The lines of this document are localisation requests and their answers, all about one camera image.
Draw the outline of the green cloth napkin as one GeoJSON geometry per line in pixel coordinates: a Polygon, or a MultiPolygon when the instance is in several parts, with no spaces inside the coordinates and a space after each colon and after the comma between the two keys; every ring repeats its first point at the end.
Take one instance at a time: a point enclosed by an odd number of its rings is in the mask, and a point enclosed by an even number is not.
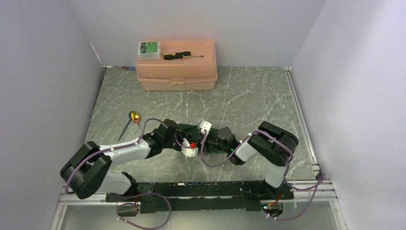
{"type": "MultiPolygon", "coordinates": [[[[187,139],[189,142],[194,142],[197,144],[197,147],[200,148],[201,147],[201,141],[202,141],[202,134],[199,131],[199,126],[198,125],[188,125],[188,124],[178,124],[178,128],[185,130],[186,132],[191,134],[191,138],[187,139]]],[[[211,128],[211,134],[214,134],[214,129],[215,128],[211,128]]],[[[205,152],[208,153],[220,153],[218,151],[208,151],[208,150],[204,150],[205,152]]]]}

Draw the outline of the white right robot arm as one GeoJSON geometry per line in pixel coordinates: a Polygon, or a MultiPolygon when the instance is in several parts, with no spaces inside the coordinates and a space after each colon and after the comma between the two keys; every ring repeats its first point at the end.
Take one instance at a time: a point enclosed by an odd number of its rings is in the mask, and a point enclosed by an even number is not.
{"type": "Polygon", "coordinates": [[[282,184],[298,146],[298,138],[267,121],[263,121],[242,141],[237,141],[236,136],[227,127],[213,129],[211,126],[212,124],[206,121],[202,121],[198,126],[202,134],[202,150],[225,153],[226,160],[234,165],[243,165],[254,155],[260,154],[270,163],[264,179],[264,194],[270,199],[277,198],[282,193],[282,184]]]}

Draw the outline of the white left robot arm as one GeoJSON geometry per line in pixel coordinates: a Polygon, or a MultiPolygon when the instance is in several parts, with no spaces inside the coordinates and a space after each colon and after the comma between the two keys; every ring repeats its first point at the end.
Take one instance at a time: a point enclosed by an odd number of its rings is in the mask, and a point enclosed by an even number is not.
{"type": "Polygon", "coordinates": [[[142,129],[140,136],[131,141],[105,146],[88,141],[60,171],[66,182],[65,193],[86,199],[96,192],[106,192],[132,201],[138,194],[137,181],[127,172],[114,174],[109,169],[152,158],[163,149],[180,151],[180,145],[186,142],[192,143],[191,133],[170,119],[160,121],[158,128],[150,133],[142,129]]]}

